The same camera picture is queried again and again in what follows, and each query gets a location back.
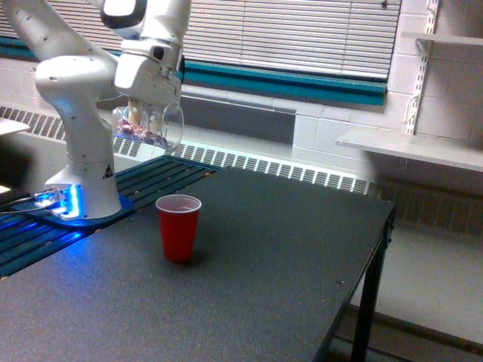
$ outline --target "table leg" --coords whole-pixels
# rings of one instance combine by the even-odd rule
[[[361,306],[359,307],[357,325],[355,327],[354,345],[352,346],[352,362],[365,361],[371,336],[372,320],[376,309],[377,292],[383,271],[384,256],[388,244],[388,230],[384,232],[384,240],[380,243],[376,255],[365,273],[362,289]]]

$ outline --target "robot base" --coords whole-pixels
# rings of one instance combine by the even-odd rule
[[[134,212],[133,203],[131,200],[119,195],[119,201],[121,202],[121,209],[119,212],[100,219],[62,220],[61,218],[45,210],[29,212],[26,213],[26,215],[40,219],[47,224],[62,226],[69,229],[102,229],[113,224],[114,222],[119,221],[120,219],[124,219],[126,216],[129,216]],[[26,202],[15,205],[12,208],[16,211],[29,210],[35,208],[35,204],[33,202]]]

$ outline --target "wall shelf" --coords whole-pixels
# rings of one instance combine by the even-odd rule
[[[0,136],[4,136],[10,133],[22,132],[23,130],[29,130],[30,127],[26,124],[11,121],[10,119],[0,118]]]
[[[337,139],[336,144],[384,155],[483,171],[483,147],[455,140],[357,127]]]
[[[468,38],[466,36],[452,36],[439,34],[425,34],[423,32],[402,32],[404,38],[413,38],[418,41],[434,41],[444,44],[483,46],[483,38]]]

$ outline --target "cable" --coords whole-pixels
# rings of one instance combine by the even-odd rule
[[[20,211],[2,211],[0,215],[16,215],[19,213],[33,213],[34,211],[45,210],[47,208],[48,207],[46,206],[46,207],[37,207],[35,209],[20,210]]]
[[[32,201],[32,200],[35,200],[34,197],[32,197],[32,196],[29,196],[27,198],[19,198],[18,200],[13,200],[13,201],[10,201],[6,204],[0,205],[0,207],[3,209],[5,207],[14,206],[14,205],[21,204],[21,203],[27,202],[27,201]]]

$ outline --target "teal window frame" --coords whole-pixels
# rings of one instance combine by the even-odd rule
[[[0,37],[0,57],[36,60],[22,41],[5,37]],[[372,106],[383,106],[387,92],[387,84],[382,81],[304,75],[193,60],[186,61],[184,80],[189,84],[268,94],[271,97]]]

